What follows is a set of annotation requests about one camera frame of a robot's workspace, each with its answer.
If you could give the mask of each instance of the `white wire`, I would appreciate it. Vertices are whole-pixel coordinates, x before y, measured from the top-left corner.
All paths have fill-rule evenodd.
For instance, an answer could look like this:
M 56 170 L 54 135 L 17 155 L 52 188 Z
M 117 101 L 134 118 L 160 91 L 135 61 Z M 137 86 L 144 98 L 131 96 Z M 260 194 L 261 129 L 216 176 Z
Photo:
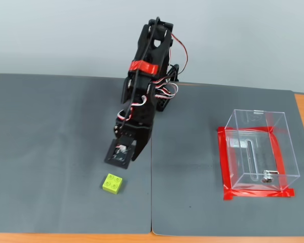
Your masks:
M 165 78 L 168 78 L 168 76 L 165 76 L 165 77 L 163 77 L 163 78 L 161 78 L 161 79 L 159 79 L 159 80 L 157 80 L 157 81 L 153 81 L 153 83 L 154 83 L 154 84 L 158 84 L 158 83 L 160 83 L 162 80 L 164 80 Z
M 157 89 L 157 90 L 162 92 L 164 95 L 155 95 L 155 97 L 163 98 L 163 99 L 172 99 L 178 93 L 179 87 L 177 84 L 175 84 L 175 83 L 167 83 L 167 84 L 172 85 L 174 87 L 174 90 L 175 90 L 174 94 L 171 94 L 171 93 L 169 94 L 163 90 L 164 88 L 162 88 L 162 89 Z
M 168 65 L 167 72 L 170 70 L 170 68 L 171 68 L 171 47 L 169 48 L 169 65 Z
M 163 83 L 163 84 L 157 85 L 157 86 L 156 86 L 156 89 L 158 90 L 159 88 L 161 88 L 162 86 L 167 85 L 167 84 L 168 84 L 168 83 Z
M 131 105 L 131 113 L 130 113 L 129 117 L 126 119 L 126 121 L 128 121 L 128 120 L 131 119 L 131 117 L 132 117 L 132 110 L 133 110 L 132 106 L 142 106 L 142 105 L 144 105 L 144 104 L 146 103 L 146 101 L 147 101 L 147 97 L 146 97 L 145 95 L 142 95 L 142 100 L 143 100 L 142 103 L 132 103 L 132 105 Z M 124 120 L 124 119 L 125 119 L 125 117 L 123 117 L 123 116 L 121 115 L 121 112 L 122 112 L 122 111 L 124 111 L 124 110 L 121 110 L 121 111 L 118 112 L 118 114 L 117 114 L 117 117 L 118 117 L 120 120 Z
M 143 102 L 142 103 L 133 103 L 132 106 L 141 106 L 141 105 L 144 105 L 147 101 L 147 97 L 145 95 L 142 95 L 142 100 Z
M 146 94 L 148 94 L 148 92 L 150 91 L 150 86 L 151 86 L 151 84 L 149 84 L 149 85 L 147 86 Z

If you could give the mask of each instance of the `cable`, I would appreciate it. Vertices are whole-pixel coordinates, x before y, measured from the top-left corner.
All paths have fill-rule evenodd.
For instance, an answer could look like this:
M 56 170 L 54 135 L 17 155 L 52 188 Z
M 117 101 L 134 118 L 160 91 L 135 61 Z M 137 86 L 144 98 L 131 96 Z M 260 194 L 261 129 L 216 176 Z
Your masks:
M 144 105 L 144 104 L 146 103 L 146 101 L 147 101 L 147 97 L 146 97 L 145 95 L 143 95 L 143 96 L 142 96 L 142 100 L 143 100 L 142 103 L 132 103 L 131 106 L 141 106 L 141 105 Z M 118 117 L 120 120 L 125 120 L 125 117 L 126 117 L 126 116 L 124 117 L 124 116 L 121 115 L 121 112 L 122 112 L 122 111 L 124 111 L 124 110 L 121 110 L 120 112 L 118 112 L 117 117 Z M 131 119 L 131 117 L 132 117 L 132 111 L 133 111 L 133 108 L 132 108 L 132 107 L 130 108 L 130 111 L 131 111 L 131 113 L 130 113 L 129 117 L 128 117 L 125 121 L 128 121 L 129 119 Z
M 168 66 L 167 72 L 169 71 L 170 66 L 172 66 L 171 65 L 171 47 L 169 48 L 169 66 Z
M 178 76 L 177 68 L 176 68 L 174 65 L 172 65 L 172 64 L 169 64 L 169 66 L 173 67 L 174 71 L 176 72 L 176 74 L 177 74 L 177 76 Z
M 161 83 L 161 81 L 163 81 L 164 79 L 168 79 L 168 78 L 171 78 L 171 76 L 164 76 L 163 78 L 161 78 L 161 79 L 159 79 L 159 80 L 157 80 L 157 81 L 153 81 L 152 83 L 154 83 L 154 84 L 159 84 L 159 83 Z M 156 89 L 161 88 L 163 85 L 166 85 L 167 83 L 168 83 L 168 81 L 163 82 L 163 83 L 160 84 L 160 85 L 157 85 L 157 86 L 156 86 Z
M 156 30 L 156 28 L 157 28 L 157 25 L 158 25 L 158 21 L 159 21 L 159 20 L 160 20 L 160 18 L 159 18 L 159 17 L 156 17 L 156 21 L 155 21 L 155 23 L 154 23 L 154 25 L 153 25 L 153 29 L 152 29 L 152 31 L 151 31 L 151 36 L 150 36 L 150 38 L 148 39 L 148 43 L 147 43 L 147 45 L 146 45 L 146 47 L 145 47 L 145 50 L 144 50 L 143 55 L 142 55 L 142 57 L 141 57 L 141 60 L 143 60 L 143 59 L 145 58 L 146 54 L 147 54 L 148 47 L 151 45 L 151 41 L 152 41 L 152 38 L 153 38 L 153 34 L 154 34 L 154 32 L 155 32 L 155 30 Z M 125 117 L 128 116 L 128 113 L 129 113 L 129 111 L 131 110 L 132 104 L 133 104 L 133 102 L 134 102 L 135 91 L 136 91 L 136 85 L 137 85 L 137 78 L 138 78 L 138 73 L 139 73 L 139 69 L 140 69 L 140 67 L 141 67 L 141 64 L 142 64 L 142 62 L 140 62 L 140 65 L 138 66 L 138 68 L 137 68 L 137 70 L 136 70 L 136 73 L 135 73 L 134 84 L 133 84 L 133 91 L 132 91 L 132 96 L 131 96 L 131 101 L 130 101 L 130 105 L 127 107 L 127 110 L 126 110 L 126 113 L 125 113 Z M 127 119 L 125 119 L 125 117 L 124 117 L 124 120 L 123 120 L 122 125 L 121 125 L 121 127 L 120 127 L 120 130 L 123 128 L 123 126 L 124 126 L 124 124 L 125 124 L 125 121 L 127 121 Z
M 178 73 L 178 75 L 179 74 L 181 74 L 183 71 L 184 71 L 184 69 L 186 68 L 186 66 L 187 66 L 187 62 L 188 62 L 188 52 L 187 52 L 187 49 L 186 49 L 186 47 L 184 46 L 184 44 L 174 35 L 174 34 L 171 34 L 171 36 L 176 40 L 176 41 L 178 41 L 181 45 L 182 45 L 182 47 L 184 48 L 184 52 L 185 52 L 185 54 L 186 54 L 186 62 L 185 62 L 185 64 L 184 64 L 184 66 L 183 66 L 183 69 L 182 69 L 182 71 L 180 71 L 179 73 Z
M 159 92 L 162 92 L 163 94 L 156 94 L 155 95 L 156 98 L 172 99 L 178 93 L 179 87 L 177 84 L 166 83 L 166 85 L 172 85 L 174 87 L 174 90 L 175 90 L 174 94 L 171 94 L 170 91 L 166 87 L 163 87 L 161 89 L 157 89 Z

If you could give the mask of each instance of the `red tape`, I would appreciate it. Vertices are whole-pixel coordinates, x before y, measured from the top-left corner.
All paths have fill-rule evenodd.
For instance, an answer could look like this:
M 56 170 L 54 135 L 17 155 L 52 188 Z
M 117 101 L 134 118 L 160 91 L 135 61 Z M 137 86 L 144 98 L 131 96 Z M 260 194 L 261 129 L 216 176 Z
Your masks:
M 137 69 L 141 70 L 142 72 L 146 72 L 152 75 L 156 75 L 158 73 L 158 65 L 154 65 L 143 60 L 133 61 L 130 66 L 130 71 L 135 71 Z
M 283 157 L 279 148 L 278 140 L 276 136 L 272 133 L 273 128 L 261 127 L 261 128 L 250 128 L 242 129 L 243 131 L 259 131 L 259 132 L 268 132 L 269 137 L 273 147 L 274 157 L 276 159 L 277 170 L 279 174 L 285 174 L 285 167 Z M 218 137 L 218 147 L 219 147 L 219 157 L 222 170 L 222 179 L 223 179 L 223 191 L 224 191 L 224 200 L 232 200 L 233 196 L 252 196 L 252 197 L 292 197 L 295 196 L 294 189 L 286 187 L 283 191 L 271 191 L 271 190 L 236 190 L 232 189 L 231 178 L 230 178 L 230 168 L 229 168 L 229 159 L 227 155 L 226 147 L 226 136 L 224 127 L 219 127 L 217 130 Z M 282 177 L 279 179 L 280 186 L 284 188 L 287 185 L 287 179 Z

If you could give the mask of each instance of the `white wall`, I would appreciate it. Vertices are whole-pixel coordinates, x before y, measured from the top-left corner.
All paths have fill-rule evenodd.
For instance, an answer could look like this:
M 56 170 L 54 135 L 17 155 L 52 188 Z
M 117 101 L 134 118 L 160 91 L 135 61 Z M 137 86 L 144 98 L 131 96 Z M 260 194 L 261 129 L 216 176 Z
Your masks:
M 304 0 L 0 0 L 0 73 L 125 77 L 156 16 L 181 81 L 304 92 Z

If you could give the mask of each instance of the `red wire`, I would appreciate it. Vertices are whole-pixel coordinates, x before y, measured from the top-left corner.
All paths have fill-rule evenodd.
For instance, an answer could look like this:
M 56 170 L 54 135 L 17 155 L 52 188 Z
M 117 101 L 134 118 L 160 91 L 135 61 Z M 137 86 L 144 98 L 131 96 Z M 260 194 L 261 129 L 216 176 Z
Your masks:
M 167 90 L 167 88 L 162 88 L 162 90 L 163 90 L 164 92 L 168 93 L 169 95 L 171 95 L 170 91 Z
M 179 74 L 181 74 L 181 73 L 184 71 L 184 69 L 185 69 L 186 66 L 187 66 L 187 62 L 188 62 L 188 52 L 187 52 L 187 49 L 186 49 L 186 47 L 184 46 L 184 44 L 183 44 L 183 43 L 182 43 L 174 34 L 171 34 L 171 36 L 172 36 L 176 41 L 178 41 L 178 42 L 182 45 L 182 47 L 184 48 L 184 51 L 185 51 L 185 53 L 186 53 L 186 63 L 184 64 L 182 71 L 180 71 L 180 73 L 178 73 L 178 75 L 179 75 Z

